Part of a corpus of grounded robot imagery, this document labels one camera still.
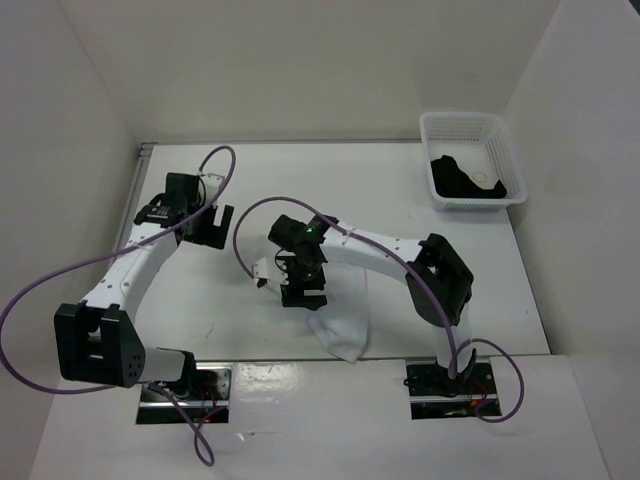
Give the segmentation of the white skirt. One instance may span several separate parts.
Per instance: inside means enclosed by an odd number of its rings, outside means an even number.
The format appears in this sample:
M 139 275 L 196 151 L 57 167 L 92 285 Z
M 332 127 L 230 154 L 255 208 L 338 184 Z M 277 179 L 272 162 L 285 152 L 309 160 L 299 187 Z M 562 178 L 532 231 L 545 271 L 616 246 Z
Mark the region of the white skirt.
M 328 303 L 305 318 L 324 350 L 355 364 L 363 355 L 369 336 L 368 278 L 364 269 L 333 264 L 325 269 Z

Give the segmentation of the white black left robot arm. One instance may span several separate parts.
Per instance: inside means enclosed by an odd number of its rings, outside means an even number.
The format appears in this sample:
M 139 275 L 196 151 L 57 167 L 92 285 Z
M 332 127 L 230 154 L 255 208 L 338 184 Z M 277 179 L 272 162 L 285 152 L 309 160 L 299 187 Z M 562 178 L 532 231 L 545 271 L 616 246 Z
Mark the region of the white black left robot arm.
M 180 400 L 198 390 L 193 353 L 146 347 L 135 319 L 163 264 L 183 243 L 224 248 L 234 209 L 218 206 L 227 179 L 198 172 L 169 173 L 165 189 L 136 214 L 123 254 L 78 303 L 54 315 L 64 379 L 111 387 L 163 383 Z

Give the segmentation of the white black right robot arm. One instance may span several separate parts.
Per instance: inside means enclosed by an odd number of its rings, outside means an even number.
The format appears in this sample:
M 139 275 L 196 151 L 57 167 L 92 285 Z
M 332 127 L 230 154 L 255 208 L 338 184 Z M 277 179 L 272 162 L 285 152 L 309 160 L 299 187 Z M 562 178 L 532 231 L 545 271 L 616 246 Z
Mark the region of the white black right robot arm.
M 406 284 L 416 313 L 438 334 L 435 395 L 453 397 L 473 380 L 477 354 L 468 352 L 467 304 L 473 274 L 441 235 L 408 240 L 349 230 L 334 217 L 316 215 L 303 224 L 286 215 L 272 225 L 269 241 L 286 251 L 287 280 L 281 286 L 285 308 L 317 311 L 328 304 L 323 266 L 341 263 Z

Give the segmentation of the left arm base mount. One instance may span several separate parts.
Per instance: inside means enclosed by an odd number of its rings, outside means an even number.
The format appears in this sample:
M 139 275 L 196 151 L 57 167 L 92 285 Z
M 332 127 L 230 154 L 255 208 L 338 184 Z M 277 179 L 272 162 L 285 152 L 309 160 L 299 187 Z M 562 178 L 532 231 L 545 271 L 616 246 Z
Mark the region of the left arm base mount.
M 233 364 L 199 362 L 195 379 L 189 387 L 160 386 L 199 424 L 226 424 L 229 421 Z M 171 401 L 164 395 L 143 386 L 140 392 L 137 425 L 183 424 L 184 419 Z

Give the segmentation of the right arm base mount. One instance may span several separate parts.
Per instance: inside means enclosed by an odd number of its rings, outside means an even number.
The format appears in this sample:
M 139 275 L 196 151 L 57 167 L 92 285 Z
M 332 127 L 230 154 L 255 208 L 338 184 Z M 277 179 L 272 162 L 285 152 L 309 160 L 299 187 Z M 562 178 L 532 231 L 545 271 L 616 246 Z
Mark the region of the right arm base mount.
M 470 373 L 448 377 L 435 361 L 410 361 L 403 385 L 409 394 L 413 420 L 502 415 L 493 369 L 487 360 L 475 363 Z

